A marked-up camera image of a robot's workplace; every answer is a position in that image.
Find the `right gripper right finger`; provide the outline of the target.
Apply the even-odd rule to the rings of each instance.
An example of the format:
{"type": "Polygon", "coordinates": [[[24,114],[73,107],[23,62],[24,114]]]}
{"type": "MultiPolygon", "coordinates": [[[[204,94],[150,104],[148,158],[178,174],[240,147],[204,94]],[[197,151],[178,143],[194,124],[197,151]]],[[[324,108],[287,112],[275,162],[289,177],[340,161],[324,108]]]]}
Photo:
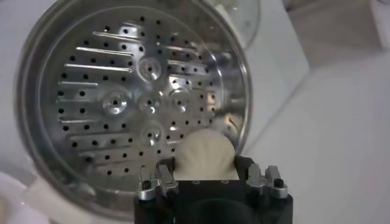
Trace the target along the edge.
{"type": "Polygon", "coordinates": [[[234,165],[239,179],[260,195],[276,199],[288,197],[288,187],[277,166],[268,166],[262,174],[260,166],[251,158],[235,156],[234,165]]]}

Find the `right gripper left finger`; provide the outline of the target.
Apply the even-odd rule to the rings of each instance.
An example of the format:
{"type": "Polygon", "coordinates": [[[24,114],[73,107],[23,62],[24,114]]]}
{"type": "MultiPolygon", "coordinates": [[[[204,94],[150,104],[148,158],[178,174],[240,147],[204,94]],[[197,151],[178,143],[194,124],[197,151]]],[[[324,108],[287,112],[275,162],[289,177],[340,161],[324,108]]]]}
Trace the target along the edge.
{"type": "Polygon", "coordinates": [[[165,198],[179,193],[179,182],[174,179],[175,159],[159,160],[154,170],[142,166],[136,195],[141,201],[154,200],[158,194],[165,198]]]}

